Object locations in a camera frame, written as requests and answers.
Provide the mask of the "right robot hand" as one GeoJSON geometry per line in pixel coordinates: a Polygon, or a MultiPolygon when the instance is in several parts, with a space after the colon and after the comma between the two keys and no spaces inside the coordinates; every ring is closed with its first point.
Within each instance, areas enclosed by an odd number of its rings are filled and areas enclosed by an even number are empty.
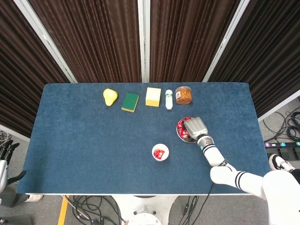
{"type": "Polygon", "coordinates": [[[200,117],[184,121],[184,126],[189,136],[194,140],[198,140],[201,135],[208,134],[208,129],[200,117]]]}

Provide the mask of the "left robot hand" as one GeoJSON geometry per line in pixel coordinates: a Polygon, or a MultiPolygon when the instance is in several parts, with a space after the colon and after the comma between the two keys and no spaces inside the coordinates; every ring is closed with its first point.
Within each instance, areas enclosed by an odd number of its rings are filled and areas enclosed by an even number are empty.
{"type": "Polygon", "coordinates": [[[9,178],[8,177],[8,166],[11,160],[11,157],[14,153],[14,150],[19,146],[19,143],[14,143],[13,140],[6,142],[0,148],[0,192],[2,193],[7,185],[15,183],[21,180],[26,171],[22,171],[18,176],[9,178]]]}

